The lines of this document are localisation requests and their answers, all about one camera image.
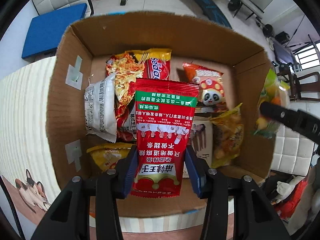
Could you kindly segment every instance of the cardboard box flap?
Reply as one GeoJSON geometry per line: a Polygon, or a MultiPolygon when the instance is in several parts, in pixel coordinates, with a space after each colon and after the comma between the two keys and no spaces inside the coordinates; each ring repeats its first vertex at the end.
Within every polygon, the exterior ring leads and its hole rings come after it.
{"type": "Polygon", "coordinates": [[[238,101],[243,103],[241,116],[244,122],[244,140],[235,164],[262,178],[268,175],[270,169],[274,140],[253,135],[253,132],[258,118],[260,92],[270,65],[270,62],[266,62],[236,75],[238,101]]]}
{"type": "Polygon", "coordinates": [[[270,64],[270,61],[268,59],[268,56],[265,51],[261,51],[249,58],[246,58],[245,60],[239,62],[234,66],[234,69],[236,70],[236,74],[240,74],[242,72],[245,72],[249,69],[252,69],[257,66],[261,66],[265,63],[270,64]]]}
{"type": "Polygon", "coordinates": [[[261,177],[257,176],[256,174],[253,174],[250,171],[246,171],[236,165],[222,166],[222,167],[218,168],[218,170],[221,171],[224,175],[226,175],[228,177],[236,178],[236,179],[240,179],[244,175],[249,175],[251,178],[253,178],[253,180],[258,185],[260,185],[262,182],[264,182],[264,178],[261,178],[261,177]]]}
{"type": "Polygon", "coordinates": [[[73,23],[72,28],[95,57],[158,47],[170,48],[176,56],[234,66],[263,51],[244,36],[212,22],[161,12],[89,17],[73,23]]]}
{"type": "Polygon", "coordinates": [[[57,182],[63,188],[75,175],[86,178],[90,165],[83,165],[75,173],[67,160],[65,145],[86,135],[84,118],[84,89],[88,86],[92,55],[79,41],[71,27],[64,33],[57,51],[57,60],[50,81],[47,103],[46,132],[50,145],[52,163],[57,182]],[[83,74],[81,90],[66,84],[69,65],[74,66],[77,57],[82,59],[80,72],[83,74]]]}

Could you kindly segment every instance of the blue mat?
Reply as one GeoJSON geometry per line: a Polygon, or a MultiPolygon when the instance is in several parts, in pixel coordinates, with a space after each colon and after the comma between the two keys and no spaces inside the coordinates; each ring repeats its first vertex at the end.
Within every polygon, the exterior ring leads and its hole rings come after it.
{"type": "Polygon", "coordinates": [[[66,28],[84,17],[87,4],[77,4],[34,17],[24,42],[22,58],[50,52],[58,47],[66,28]]]}

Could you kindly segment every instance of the colorful candy bag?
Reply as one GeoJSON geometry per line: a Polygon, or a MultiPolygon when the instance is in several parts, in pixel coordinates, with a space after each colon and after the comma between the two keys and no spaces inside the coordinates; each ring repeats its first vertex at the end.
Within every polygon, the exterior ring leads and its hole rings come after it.
{"type": "Polygon", "coordinates": [[[118,137],[124,141],[136,139],[135,108],[132,100],[136,78],[169,79],[170,58],[170,49],[148,49],[125,51],[107,61],[107,74],[116,72],[118,137]]]}
{"type": "Polygon", "coordinates": [[[224,166],[240,154],[244,136],[241,105],[210,120],[214,124],[212,168],[224,166]]]}
{"type": "Polygon", "coordinates": [[[280,123],[261,115],[259,110],[260,104],[264,101],[267,101],[272,104],[287,108],[290,103],[288,95],[289,89],[290,86],[283,81],[279,81],[277,74],[270,69],[264,82],[263,89],[260,93],[257,110],[259,118],[256,121],[256,130],[254,134],[260,134],[266,138],[272,138],[276,135],[280,123]]]}
{"type": "Polygon", "coordinates": [[[158,198],[180,194],[184,151],[198,92],[196,84],[137,79],[139,157],[132,195],[158,198]]]}
{"type": "Polygon", "coordinates": [[[222,113],[228,110],[221,76],[223,73],[184,62],[184,71],[190,82],[199,84],[196,113],[222,113]]]}
{"type": "Polygon", "coordinates": [[[99,166],[102,171],[114,169],[118,160],[127,157],[131,143],[105,143],[87,149],[95,164],[99,166]]]}

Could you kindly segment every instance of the panda cartoon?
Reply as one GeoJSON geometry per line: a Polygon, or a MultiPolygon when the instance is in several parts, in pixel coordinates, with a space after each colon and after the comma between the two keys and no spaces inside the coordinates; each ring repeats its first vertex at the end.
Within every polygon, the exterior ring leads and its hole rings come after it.
{"type": "Polygon", "coordinates": [[[213,106],[224,101],[222,86],[215,80],[206,79],[200,83],[202,88],[201,102],[205,106],[213,106]]]}
{"type": "Polygon", "coordinates": [[[222,95],[215,89],[206,89],[203,91],[202,103],[205,106],[212,106],[222,102],[222,95]]]}

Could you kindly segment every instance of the white floor tile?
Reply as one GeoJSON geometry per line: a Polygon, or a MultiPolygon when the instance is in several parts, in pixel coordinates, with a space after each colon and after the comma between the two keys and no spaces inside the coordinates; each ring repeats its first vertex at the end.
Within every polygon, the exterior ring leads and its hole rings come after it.
{"type": "Polygon", "coordinates": [[[143,9],[144,0],[128,0],[124,6],[120,6],[120,1],[121,0],[98,0],[96,7],[94,7],[94,15],[143,9]]]}
{"type": "MultiPolygon", "coordinates": [[[[201,8],[193,0],[127,0],[125,6],[120,6],[121,0],[93,0],[94,14],[107,14],[111,12],[128,12],[135,10],[165,11],[177,15],[189,15],[208,20],[201,8]]],[[[270,60],[275,60],[273,51],[264,37],[262,30],[256,25],[254,17],[245,20],[250,14],[245,8],[241,9],[233,18],[234,12],[228,9],[227,0],[213,0],[230,22],[233,30],[261,45],[270,60]]]]}

